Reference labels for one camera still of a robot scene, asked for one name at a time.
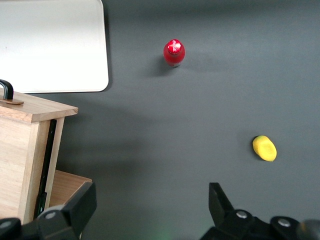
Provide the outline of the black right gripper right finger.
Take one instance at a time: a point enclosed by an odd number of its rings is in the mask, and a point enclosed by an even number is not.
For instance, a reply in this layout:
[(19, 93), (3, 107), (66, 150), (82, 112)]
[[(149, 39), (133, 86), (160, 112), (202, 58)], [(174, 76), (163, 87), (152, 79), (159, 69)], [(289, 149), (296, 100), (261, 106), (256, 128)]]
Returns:
[(208, 208), (214, 226), (202, 240), (297, 240), (297, 220), (274, 216), (264, 222), (246, 210), (235, 209), (221, 185), (211, 182), (208, 187)]

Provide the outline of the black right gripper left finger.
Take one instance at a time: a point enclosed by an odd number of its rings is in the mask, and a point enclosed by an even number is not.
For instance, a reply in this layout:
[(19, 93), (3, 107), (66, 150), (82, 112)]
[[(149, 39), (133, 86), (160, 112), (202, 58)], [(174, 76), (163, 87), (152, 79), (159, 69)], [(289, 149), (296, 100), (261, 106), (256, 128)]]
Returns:
[(86, 181), (63, 205), (21, 227), (22, 240), (78, 240), (97, 208), (96, 184)]

